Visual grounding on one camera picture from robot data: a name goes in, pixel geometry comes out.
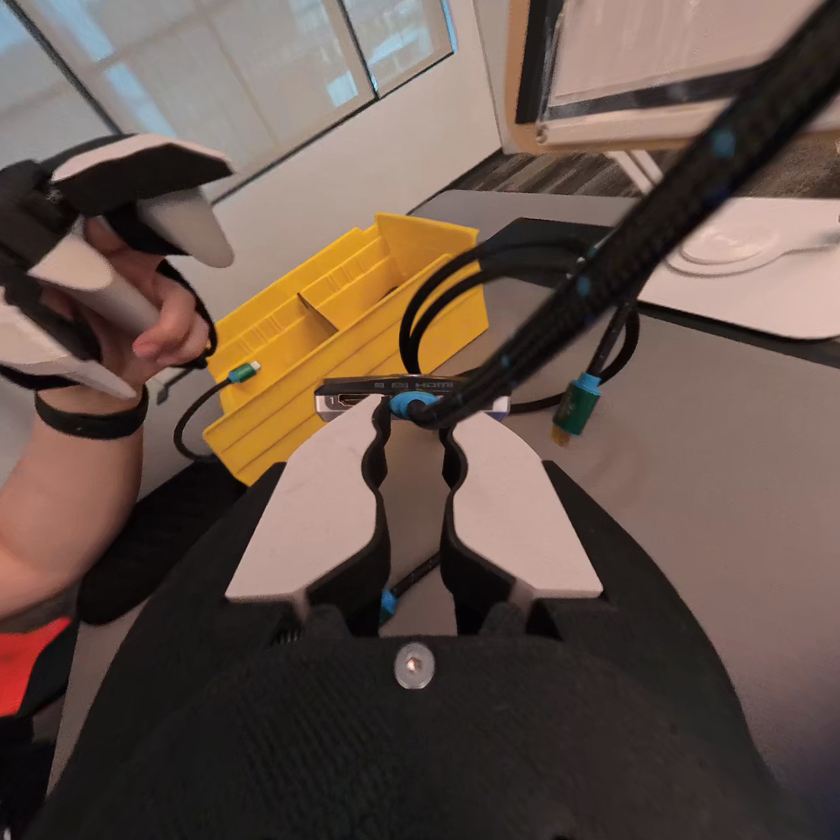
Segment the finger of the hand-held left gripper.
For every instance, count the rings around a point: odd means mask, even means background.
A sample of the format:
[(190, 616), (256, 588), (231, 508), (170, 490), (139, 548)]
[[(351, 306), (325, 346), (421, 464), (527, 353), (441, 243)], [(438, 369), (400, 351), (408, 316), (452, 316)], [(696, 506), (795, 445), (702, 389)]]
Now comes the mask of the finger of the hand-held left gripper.
[(194, 142), (138, 134), (81, 152), (49, 182), (82, 215), (193, 190), (234, 174), (228, 157)]
[(170, 192), (107, 213), (110, 228), (132, 249), (152, 256), (190, 256), (211, 268), (235, 253), (201, 189)]

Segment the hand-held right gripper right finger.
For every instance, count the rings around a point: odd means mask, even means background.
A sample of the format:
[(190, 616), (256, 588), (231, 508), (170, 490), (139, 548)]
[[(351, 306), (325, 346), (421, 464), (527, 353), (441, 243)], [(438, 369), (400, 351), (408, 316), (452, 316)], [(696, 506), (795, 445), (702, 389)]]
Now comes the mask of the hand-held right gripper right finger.
[(603, 584), (539, 454), (478, 413), (440, 435), (448, 487), (439, 568), (459, 635), (507, 603), (593, 600)]

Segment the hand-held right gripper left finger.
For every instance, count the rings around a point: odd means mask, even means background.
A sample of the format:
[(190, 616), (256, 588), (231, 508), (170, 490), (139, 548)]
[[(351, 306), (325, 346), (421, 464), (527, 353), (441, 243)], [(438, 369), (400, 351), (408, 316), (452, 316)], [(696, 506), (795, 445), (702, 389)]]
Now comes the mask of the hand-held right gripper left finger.
[(333, 606), (356, 636), (377, 636), (390, 579), (381, 485), (389, 401), (369, 395), (286, 462), (227, 585), (235, 604), (285, 603), (301, 622)]

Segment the braided HDMI cable green plugs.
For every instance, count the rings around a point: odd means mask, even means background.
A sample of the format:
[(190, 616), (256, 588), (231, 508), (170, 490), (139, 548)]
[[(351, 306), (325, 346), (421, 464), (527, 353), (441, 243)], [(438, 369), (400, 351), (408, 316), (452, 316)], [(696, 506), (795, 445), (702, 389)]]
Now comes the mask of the braided HDMI cable green plugs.
[(412, 402), (409, 421), (450, 428), (518, 387), (610, 308), (637, 298), (659, 263), (829, 106), (839, 87), (839, 2), (823, 2), (710, 123), (664, 180), (574, 266), (557, 246), (477, 246), (438, 269), (406, 308), (405, 366), (438, 310), (480, 284), (543, 273), (551, 297), (459, 389)]
[(218, 395), (221, 391), (231, 385), (241, 385), (252, 378), (254, 378), (261, 370), (261, 365), (257, 361), (241, 364), (227, 373), (227, 376), (218, 383), (215, 383), (205, 393), (195, 399), (195, 401), (187, 407), (183, 415), (178, 419), (174, 426), (172, 442), (176, 452), (193, 462), (194, 464), (212, 464), (218, 462), (219, 458), (212, 452), (207, 454), (199, 454), (191, 449), (184, 440), (184, 435), (188, 424), (193, 420), (197, 412), (211, 399), (211, 397)]
[(383, 627), (393, 619), (404, 595), (431, 574), (439, 566), (439, 562), (440, 555), (439, 553), (435, 553), (383, 592), (381, 596), (379, 627)]

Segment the black HDMI switch box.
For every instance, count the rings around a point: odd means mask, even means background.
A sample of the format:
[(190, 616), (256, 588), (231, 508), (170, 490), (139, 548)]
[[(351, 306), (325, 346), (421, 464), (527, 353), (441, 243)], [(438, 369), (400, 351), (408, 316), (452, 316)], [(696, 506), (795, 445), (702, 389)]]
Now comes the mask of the black HDMI switch box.
[(328, 423), (362, 403), (368, 396), (384, 396), (390, 404), (392, 415), (408, 420), (410, 403), (420, 402), (426, 405), (443, 399), (451, 392), (457, 391), (465, 380), (466, 376), (463, 374), (333, 377), (324, 380), (314, 392), (316, 414)]

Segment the yellow plastic bin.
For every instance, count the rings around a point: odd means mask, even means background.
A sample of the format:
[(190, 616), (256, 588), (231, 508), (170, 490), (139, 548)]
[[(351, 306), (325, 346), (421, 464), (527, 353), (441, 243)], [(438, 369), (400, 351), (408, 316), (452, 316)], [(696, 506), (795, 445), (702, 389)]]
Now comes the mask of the yellow plastic bin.
[[(289, 459), (323, 426), (314, 392), (333, 377), (404, 374), (400, 324), (414, 293), (455, 256), (476, 246), (478, 230), (379, 213), (353, 228), (216, 324), (208, 361), (216, 382), (252, 361), (259, 373), (219, 394), (223, 415), (203, 438), (247, 486)], [(337, 327), (329, 336), (300, 304), (303, 295)]]

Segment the person's left forearm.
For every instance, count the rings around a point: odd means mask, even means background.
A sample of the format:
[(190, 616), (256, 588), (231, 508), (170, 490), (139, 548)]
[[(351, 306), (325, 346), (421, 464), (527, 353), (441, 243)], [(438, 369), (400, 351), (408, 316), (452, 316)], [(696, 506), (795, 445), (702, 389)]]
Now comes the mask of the person's left forearm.
[(142, 426), (98, 439), (35, 416), (2, 488), (3, 620), (62, 595), (90, 570), (137, 500), (142, 463)]

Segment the person's left hand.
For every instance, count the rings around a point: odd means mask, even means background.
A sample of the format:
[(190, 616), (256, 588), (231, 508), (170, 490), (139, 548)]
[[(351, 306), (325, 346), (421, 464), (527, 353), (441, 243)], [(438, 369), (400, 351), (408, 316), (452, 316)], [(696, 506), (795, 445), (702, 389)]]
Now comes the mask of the person's left hand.
[(132, 339), (100, 314), (87, 307), (80, 309), (99, 341), (105, 367), (138, 392), (166, 368), (199, 357), (208, 347), (209, 327), (197, 312), (194, 295), (162, 275), (163, 258), (130, 248), (97, 219), (87, 220), (85, 236), (89, 245), (158, 312), (154, 325)]

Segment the white framed window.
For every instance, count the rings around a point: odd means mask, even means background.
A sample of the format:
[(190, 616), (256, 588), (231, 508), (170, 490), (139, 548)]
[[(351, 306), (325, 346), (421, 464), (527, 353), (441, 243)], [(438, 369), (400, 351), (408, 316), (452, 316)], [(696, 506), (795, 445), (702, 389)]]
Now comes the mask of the white framed window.
[(457, 50), (447, 2), (1, 7), (2, 165), (157, 133), (231, 160), (214, 200)]

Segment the brown bin divider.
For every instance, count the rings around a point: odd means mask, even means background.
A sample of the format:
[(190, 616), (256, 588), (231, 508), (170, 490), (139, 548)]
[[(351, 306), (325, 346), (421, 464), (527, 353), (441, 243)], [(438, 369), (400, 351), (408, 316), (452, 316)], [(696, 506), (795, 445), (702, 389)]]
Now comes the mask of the brown bin divider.
[(297, 293), (297, 299), (299, 300), (300, 304), (304, 307), (306, 312), (311, 315), (315, 322), (320, 325), (320, 328), (324, 330), (329, 336), (332, 336), (336, 333), (341, 332), (341, 329), (337, 327), (325, 314), (323, 314), (320, 309), (318, 309), (314, 304), (312, 304), (301, 291)]

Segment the black desk pad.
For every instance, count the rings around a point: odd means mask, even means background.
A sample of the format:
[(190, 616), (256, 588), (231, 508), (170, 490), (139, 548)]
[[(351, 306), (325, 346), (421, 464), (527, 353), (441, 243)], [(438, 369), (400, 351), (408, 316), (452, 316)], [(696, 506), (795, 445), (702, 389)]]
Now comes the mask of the black desk pad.
[[(603, 225), (518, 217), (490, 236), (487, 242), (490, 245), (536, 245), (546, 240), (551, 245), (560, 245), (570, 240), (572, 256), (577, 257), (581, 254), (583, 247), (594, 245), (597, 240), (610, 232), (611, 228)], [(836, 370), (839, 368), (838, 339), (782, 338), (648, 303), (641, 303), (639, 311), (647, 318), (672, 323), (681, 328), (718, 336)]]

